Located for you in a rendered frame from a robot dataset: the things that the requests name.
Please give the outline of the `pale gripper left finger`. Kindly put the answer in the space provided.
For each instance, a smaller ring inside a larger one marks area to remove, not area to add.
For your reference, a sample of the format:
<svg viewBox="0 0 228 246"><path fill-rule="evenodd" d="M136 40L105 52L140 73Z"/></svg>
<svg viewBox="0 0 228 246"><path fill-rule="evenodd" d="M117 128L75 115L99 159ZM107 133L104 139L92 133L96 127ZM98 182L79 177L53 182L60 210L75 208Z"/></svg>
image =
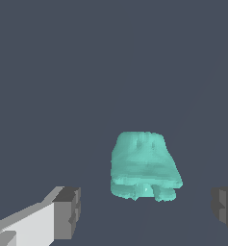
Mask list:
<svg viewBox="0 0 228 246"><path fill-rule="evenodd" d="M80 198L80 187L56 186L40 203L0 220L0 246L51 246L55 239L71 239Z"/></svg>

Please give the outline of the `teal blocky object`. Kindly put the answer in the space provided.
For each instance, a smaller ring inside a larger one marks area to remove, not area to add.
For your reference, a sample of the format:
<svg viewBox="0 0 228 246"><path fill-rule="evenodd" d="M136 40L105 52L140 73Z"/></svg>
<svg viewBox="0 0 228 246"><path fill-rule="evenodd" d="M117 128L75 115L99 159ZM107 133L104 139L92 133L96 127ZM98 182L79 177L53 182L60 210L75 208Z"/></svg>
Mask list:
<svg viewBox="0 0 228 246"><path fill-rule="evenodd" d="M157 202L173 201L175 190L183 185L160 134L121 133L112 151L111 165L111 192L124 199L154 197Z"/></svg>

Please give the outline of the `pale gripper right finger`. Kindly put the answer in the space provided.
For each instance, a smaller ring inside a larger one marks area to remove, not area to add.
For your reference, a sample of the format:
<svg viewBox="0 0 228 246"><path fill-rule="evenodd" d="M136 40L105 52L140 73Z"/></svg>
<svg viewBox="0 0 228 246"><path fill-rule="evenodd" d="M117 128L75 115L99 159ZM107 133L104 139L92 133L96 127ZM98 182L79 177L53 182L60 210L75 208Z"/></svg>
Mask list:
<svg viewBox="0 0 228 246"><path fill-rule="evenodd" d="M228 228L228 186L211 189L211 210L214 216Z"/></svg>

